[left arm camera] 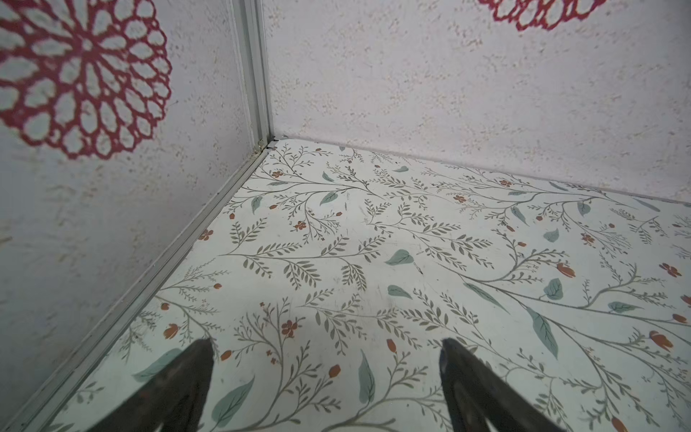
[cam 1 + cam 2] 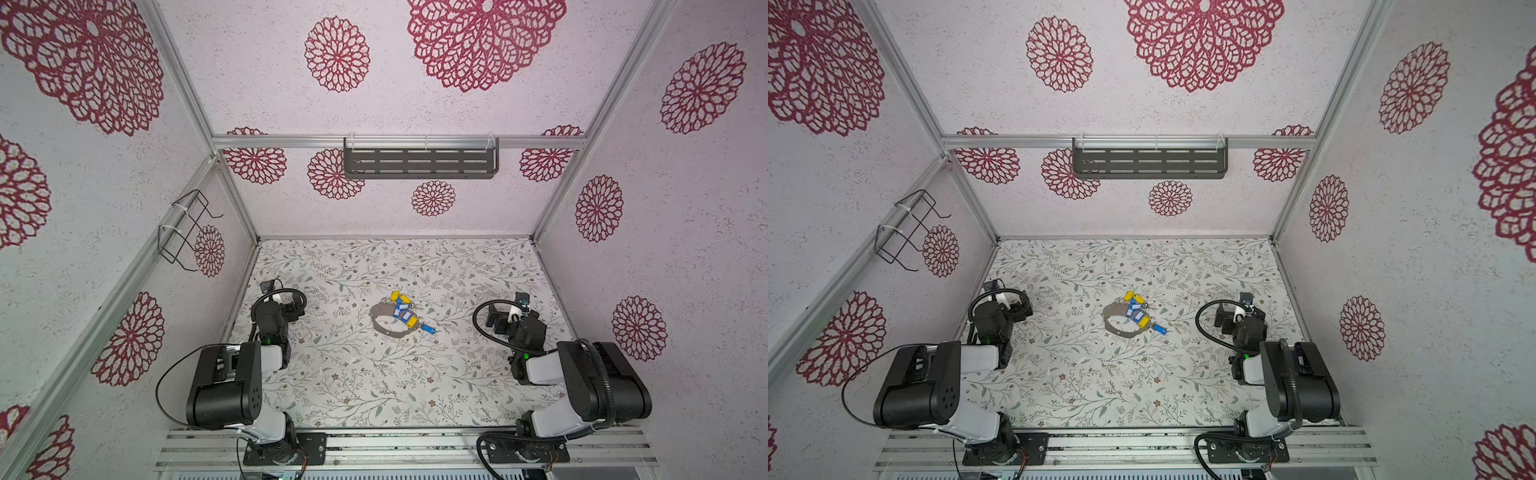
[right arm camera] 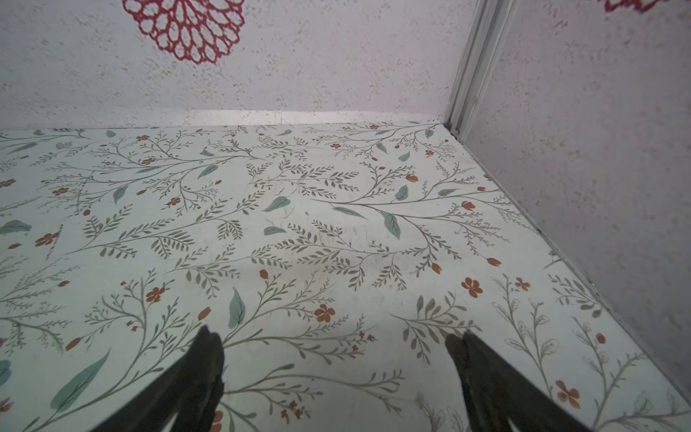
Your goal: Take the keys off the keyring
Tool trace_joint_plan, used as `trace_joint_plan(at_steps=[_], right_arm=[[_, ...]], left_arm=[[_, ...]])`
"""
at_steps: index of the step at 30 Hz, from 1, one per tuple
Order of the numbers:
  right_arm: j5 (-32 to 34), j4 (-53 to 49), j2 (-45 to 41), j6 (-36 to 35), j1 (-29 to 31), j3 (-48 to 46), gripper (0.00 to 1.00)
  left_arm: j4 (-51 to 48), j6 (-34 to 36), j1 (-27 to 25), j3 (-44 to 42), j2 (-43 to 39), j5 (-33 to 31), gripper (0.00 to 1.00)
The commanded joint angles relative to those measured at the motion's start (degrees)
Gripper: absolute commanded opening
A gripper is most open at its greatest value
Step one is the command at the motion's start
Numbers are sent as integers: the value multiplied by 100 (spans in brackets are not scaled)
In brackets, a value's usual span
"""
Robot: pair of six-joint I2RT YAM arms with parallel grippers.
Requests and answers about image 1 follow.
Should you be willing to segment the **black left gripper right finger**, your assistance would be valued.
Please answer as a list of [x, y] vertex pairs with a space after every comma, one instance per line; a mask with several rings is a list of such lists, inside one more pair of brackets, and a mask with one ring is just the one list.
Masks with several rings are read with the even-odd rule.
[[460, 342], [442, 340], [439, 372], [454, 431], [559, 431]]

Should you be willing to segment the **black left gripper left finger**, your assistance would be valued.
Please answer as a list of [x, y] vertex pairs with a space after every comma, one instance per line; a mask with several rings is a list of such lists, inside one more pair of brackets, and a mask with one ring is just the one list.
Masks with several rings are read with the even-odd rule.
[[91, 430], [198, 430], [213, 365], [212, 342], [196, 340]]

